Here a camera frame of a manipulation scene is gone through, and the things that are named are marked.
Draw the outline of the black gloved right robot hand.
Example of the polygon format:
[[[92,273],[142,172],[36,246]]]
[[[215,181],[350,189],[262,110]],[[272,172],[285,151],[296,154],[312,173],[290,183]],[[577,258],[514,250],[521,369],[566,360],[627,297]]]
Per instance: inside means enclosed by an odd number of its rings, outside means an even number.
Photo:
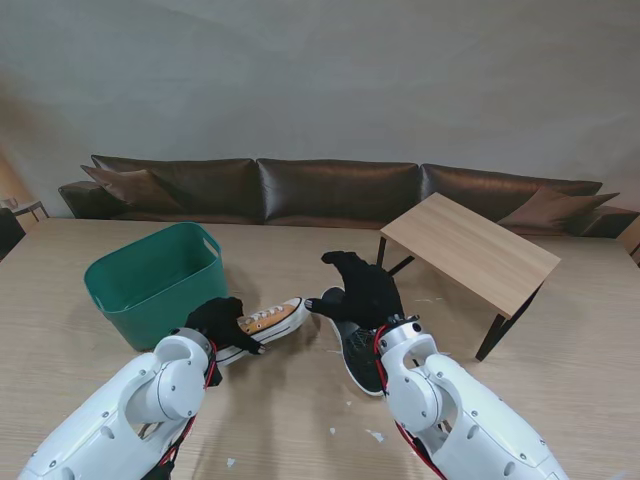
[[[344,295],[340,300],[305,300],[305,307],[336,322],[352,322],[363,329],[377,329],[389,318],[404,318],[400,294],[392,276],[367,263],[355,252],[330,251],[322,255],[341,275]]]

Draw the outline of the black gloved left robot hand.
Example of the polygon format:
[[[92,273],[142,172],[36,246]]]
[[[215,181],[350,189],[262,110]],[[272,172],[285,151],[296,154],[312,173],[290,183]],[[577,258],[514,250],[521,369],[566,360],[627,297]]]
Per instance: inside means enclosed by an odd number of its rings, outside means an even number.
[[[260,355],[264,345],[251,338],[238,324],[243,316],[243,303],[235,297],[218,297],[208,300],[186,320],[185,327],[197,330],[210,340],[218,352],[223,347],[235,347],[252,355]]]

